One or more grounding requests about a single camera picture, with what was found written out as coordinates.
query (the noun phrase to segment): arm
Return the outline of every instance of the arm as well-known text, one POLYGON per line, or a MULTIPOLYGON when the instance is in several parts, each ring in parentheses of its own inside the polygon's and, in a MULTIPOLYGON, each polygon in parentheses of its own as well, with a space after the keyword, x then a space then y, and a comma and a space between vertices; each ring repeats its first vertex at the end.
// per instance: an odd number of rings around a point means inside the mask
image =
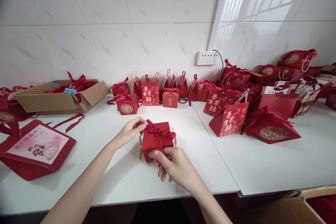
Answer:
POLYGON ((154 153, 155 159, 162 164, 158 173, 161 181, 165 181, 168 174, 169 182, 175 181, 193 195, 207 224, 232 224, 184 151, 166 147, 164 153, 167 157, 160 151, 154 153))
POLYGON ((58 200, 41 223, 82 223, 114 153, 131 141, 146 126, 145 120, 141 117, 126 123, 58 200))

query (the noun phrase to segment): electrical outlet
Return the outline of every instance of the electrical outlet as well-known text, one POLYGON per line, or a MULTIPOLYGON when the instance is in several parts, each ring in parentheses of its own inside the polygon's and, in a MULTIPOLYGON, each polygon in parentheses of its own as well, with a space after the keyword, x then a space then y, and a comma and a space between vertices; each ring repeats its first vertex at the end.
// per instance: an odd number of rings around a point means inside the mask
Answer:
POLYGON ((220 57, 216 51, 199 51, 196 65, 217 65, 218 60, 220 61, 220 57))

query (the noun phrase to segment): white table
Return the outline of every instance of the white table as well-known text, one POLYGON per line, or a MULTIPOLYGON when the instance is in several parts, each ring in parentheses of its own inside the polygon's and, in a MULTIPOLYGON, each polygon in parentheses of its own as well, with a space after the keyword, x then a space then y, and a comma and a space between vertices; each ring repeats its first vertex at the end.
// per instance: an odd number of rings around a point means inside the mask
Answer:
POLYGON ((308 114, 289 119, 300 139, 267 144, 253 134, 217 137, 203 113, 204 102, 193 102, 197 114, 235 179, 242 195, 336 184, 336 112, 319 100, 308 114))
MULTIPOLYGON (((106 97, 68 132, 78 142, 58 172, 27 182, 6 166, 0 166, 1 214, 51 209, 99 151, 127 121, 137 116, 150 119, 153 123, 169 122, 177 134, 177 145, 184 149, 213 194, 239 191, 193 107, 187 104, 178 104, 178 109, 141 106, 137 115, 121 116, 116 106, 106 104, 111 98, 106 97)), ((51 124, 53 126, 71 116, 45 115, 38 119, 44 123, 54 121, 51 124)), ((29 121, 31 119, 21 122, 20 126, 23 127, 29 121)), ((65 132, 70 124, 57 129, 65 132)), ((0 142, 6 138, 6 135, 0 133, 0 142)), ((141 160, 137 158, 139 146, 137 135, 115 153, 93 200, 93 206, 189 196, 186 190, 174 182, 169 183, 167 180, 162 183, 157 177, 157 163, 146 164, 143 157, 141 160)))

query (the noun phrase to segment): power cord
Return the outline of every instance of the power cord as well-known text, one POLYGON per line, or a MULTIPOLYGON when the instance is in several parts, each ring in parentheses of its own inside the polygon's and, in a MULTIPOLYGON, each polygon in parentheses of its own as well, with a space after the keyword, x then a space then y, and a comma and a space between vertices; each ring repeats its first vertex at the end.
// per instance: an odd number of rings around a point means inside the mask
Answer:
POLYGON ((217 78, 216 78, 216 80, 217 80, 217 79, 218 79, 218 77, 220 76, 221 72, 222 72, 222 71, 223 71, 223 69, 224 69, 224 62, 223 62, 223 58, 222 58, 222 56, 221 56, 220 52, 219 52, 219 51, 217 51, 217 50, 215 50, 215 49, 213 49, 213 51, 217 52, 217 53, 219 54, 219 56, 220 56, 221 60, 222 60, 222 70, 219 72, 219 74, 218 74, 218 76, 217 76, 217 78))

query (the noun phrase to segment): red ribbon bow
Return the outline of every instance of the red ribbon bow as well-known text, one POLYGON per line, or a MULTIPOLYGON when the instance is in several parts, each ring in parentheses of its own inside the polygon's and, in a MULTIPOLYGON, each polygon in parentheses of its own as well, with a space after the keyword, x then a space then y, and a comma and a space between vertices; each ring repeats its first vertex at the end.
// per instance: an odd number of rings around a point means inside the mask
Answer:
POLYGON ((125 84, 126 84, 126 81, 128 81, 128 77, 127 77, 123 82, 114 84, 114 85, 110 88, 110 90, 111 90, 111 89, 114 89, 114 88, 117 88, 117 87, 119 87, 119 86, 121 86, 121 85, 125 85, 125 84))
POLYGON ((247 127, 241 132, 241 135, 244 134, 244 132, 246 131, 246 134, 250 136, 253 126, 260 119, 263 119, 265 121, 270 121, 270 122, 288 124, 291 127, 293 127, 293 125, 291 124, 295 124, 293 122, 287 121, 278 111, 268 106, 265 106, 262 108, 262 111, 258 115, 255 115, 255 116, 247 115, 246 116, 245 122, 248 122, 247 127))
POLYGON ((150 133, 156 134, 156 149, 158 151, 163 152, 163 143, 162 143, 161 137, 170 137, 173 140, 174 137, 176 137, 175 132, 165 131, 165 129, 160 131, 155 127, 154 123, 152 123, 149 119, 147 119, 146 122, 148 123, 148 125, 145 128, 145 130, 150 133))

